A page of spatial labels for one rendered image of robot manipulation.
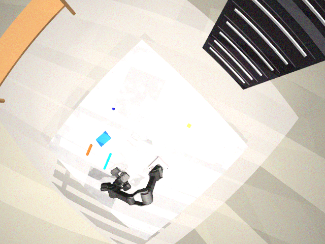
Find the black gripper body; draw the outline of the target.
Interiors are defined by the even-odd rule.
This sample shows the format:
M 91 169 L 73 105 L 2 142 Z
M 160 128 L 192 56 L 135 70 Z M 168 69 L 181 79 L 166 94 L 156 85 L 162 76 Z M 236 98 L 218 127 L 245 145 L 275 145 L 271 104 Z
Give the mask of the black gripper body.
M 116 180 L 119 180 L 119 181 L 122 183 L 122 181 L 119 179 L 119 175 L 118 175 L 119 172 L 120 172 L 120 170 L 118 169 L 118 167 L 116 167 L 116 168 L 114 168 L 113 170 L 111 170 L 111 174 L 112 174 L 113 176 L 116 176 L 115 181 L 116 181 Z M 131 185 L 130 185 L 129 183 L 125 183 L 125 184 L 122 183 L 122 185 L 124 186 L 124 187 L 122 187 L 122 189 L 123 189 L 124 191 L 127 191 L 127 190 L 129 190 L 129 189 L 131 188 Z

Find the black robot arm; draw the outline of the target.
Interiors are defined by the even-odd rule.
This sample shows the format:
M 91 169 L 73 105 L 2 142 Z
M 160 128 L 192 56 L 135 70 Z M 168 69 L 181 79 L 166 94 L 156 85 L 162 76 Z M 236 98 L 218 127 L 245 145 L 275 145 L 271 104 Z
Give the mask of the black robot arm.
M 114 181 L 112 184 L 111 182 L 102 183 L 100 191 L 108 191 L 110 198 L 118 198 L 129 205 L 147 206 L 153 203 L 153 190 L 156 182 L 163 178 L 163 170 L 164 168 L 160 164 L 155 165 L 154 168 L 148 173 L 149 181 L 147 186 L 143 189 L 138 189 L 132 194 L 128 194 L 121 190 L 122 183 L 125 184 L 129 179 L 129 175 L 126 172 L 121 172 L 120 174 L 119 179 L 122 181 L 122 183 L 119 180 Z M 141 195 L 142 202 L 135 200 L 134 196 L 137 194 Z

